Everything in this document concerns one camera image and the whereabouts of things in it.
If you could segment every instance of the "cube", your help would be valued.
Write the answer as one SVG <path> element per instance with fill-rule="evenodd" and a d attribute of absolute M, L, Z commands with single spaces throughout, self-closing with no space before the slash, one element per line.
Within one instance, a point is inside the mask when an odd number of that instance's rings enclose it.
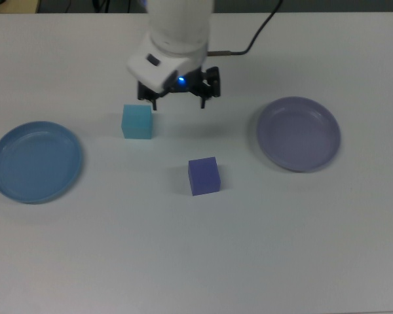
<path fill-rule="evenodd" d="M 215 157 L 190 160 L 188 175 L 193 196 L 220 191 L 221 180 Z"/>
<path fill-rule="evenodd" d="M 122 132 L 126 139 L 151 139 L 153 115 L 150 105 L 125 105 Z"/>

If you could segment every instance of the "wooden block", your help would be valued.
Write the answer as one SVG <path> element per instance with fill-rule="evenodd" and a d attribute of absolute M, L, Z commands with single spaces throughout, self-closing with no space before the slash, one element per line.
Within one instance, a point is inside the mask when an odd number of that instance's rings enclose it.
<path fill-rule="evenodd" d="M 36 13 L 39 0 L 7 0 L 0 5 L 0 13 Z"/>

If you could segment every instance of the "lavender plate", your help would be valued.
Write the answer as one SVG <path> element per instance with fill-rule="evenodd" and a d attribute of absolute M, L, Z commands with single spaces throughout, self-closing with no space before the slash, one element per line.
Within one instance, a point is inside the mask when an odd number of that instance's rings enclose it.
<path fill-rule="evenodd" d="M 288 170 L 311 172 L 328 165 L 341 144 L 335 117 L 302 97 L 273 101 L 261 113 L 257 140 L 262 151 Z"/>

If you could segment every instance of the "plastic plate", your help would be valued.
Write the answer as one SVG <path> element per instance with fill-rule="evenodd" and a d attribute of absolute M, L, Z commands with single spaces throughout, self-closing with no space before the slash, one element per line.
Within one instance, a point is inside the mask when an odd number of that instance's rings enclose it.
<path fill-rule="evenodd" d="M 298 172 L 328 165 L 341 144 L 335 117 L 321 104 L 302 97 L 273 101 L 261 113 L 257 140 L 276 164 Z"/>
<path fill-rule="evenodd" d="M 0 192 L 22 203 L 43 203 L 65 192 L 81 170 L 81 147 L 65 127 L 30 122 L 0 140 Z"/>

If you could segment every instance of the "blue led light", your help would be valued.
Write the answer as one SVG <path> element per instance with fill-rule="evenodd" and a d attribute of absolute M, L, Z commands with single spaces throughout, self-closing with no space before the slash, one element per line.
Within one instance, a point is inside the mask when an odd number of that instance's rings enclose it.
<path fill-rule="evenodd" d="M 186 80 L 183 77 L 179 77 L 178 78 L 178 83 L 181 85 L 185 85 L 186 84 Z"/>

